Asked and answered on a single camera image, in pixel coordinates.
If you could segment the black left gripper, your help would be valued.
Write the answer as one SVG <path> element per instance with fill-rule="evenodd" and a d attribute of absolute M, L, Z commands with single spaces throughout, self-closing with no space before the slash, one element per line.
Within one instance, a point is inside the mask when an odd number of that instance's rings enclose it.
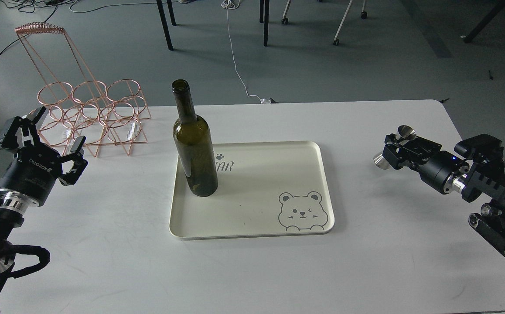
<path fill-rule="evenodd" d="M 63 186 L 74 185 L 88 165 L 83 157 L 86 137 L 77 137 L 69 154 L 62 157 L 55 149 L 42 146 L 37 123 L 45 113 L 47 108 L 39 107 L 23 117 L 8 119 L 0 135 L 0 150 L 17 151 L 0 178 L 0 195 L 15 191 L 27 195 L 38 207 L 49 197 L 57 178 Z M 61 163 L 67 161 L 73 161 L 73 166 L 61 174 Z"/>

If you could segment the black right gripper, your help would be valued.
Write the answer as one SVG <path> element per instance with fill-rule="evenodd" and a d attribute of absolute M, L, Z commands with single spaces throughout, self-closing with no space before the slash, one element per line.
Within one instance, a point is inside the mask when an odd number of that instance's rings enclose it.
<path fill-rule="evenodd" d="M 440 151 L 441 148 L 439 143 L 414 134 L 406 137 L 400 133 L 390 134 L 385 139 L 382 152 L 382 169 L 409 167 L 440 194 L 449 194 L 454 190 L 454 181 L 469 170 L 469 163 L 452 153 Z"/>

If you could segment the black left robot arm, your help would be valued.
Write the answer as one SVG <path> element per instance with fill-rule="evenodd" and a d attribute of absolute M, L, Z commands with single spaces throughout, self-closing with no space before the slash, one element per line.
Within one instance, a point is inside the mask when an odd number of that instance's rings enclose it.
<path fill-rule="evenodd" d="M 40 107 L 11 118 L 0 133 L 0 150 L 13 153 L 0 179 L 0 292 L 9 278 L 38 272 L 51 260 L 45 248 L 11 244 L 7 240 L 11 231 L 23 224 L 28 207 L 45 203 L 56 181 L 73 185 L 88 165 L 82 150 L 86 137 L 77 137 L 70 153 L 63 156 L 41 142 L 37 123 L 46 111 Z"/>

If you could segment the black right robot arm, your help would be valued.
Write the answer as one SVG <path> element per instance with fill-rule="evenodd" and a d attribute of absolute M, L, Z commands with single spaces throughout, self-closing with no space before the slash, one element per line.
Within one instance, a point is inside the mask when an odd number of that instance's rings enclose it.
<path fill-rule="evenodd" d="M 438 193 L 455 191 L 467 202 L 480 195 L 490 197 L 478 213 L 470 214 L 468 224 L 505 258 L 505 161 L 501 140 L 480 134 L 457 143 L 452 154 L 402 125 L 397 133 L 386 135 L 384 149 L 374 156 L 374 164 L 381 169 L 407 167 Z"/>

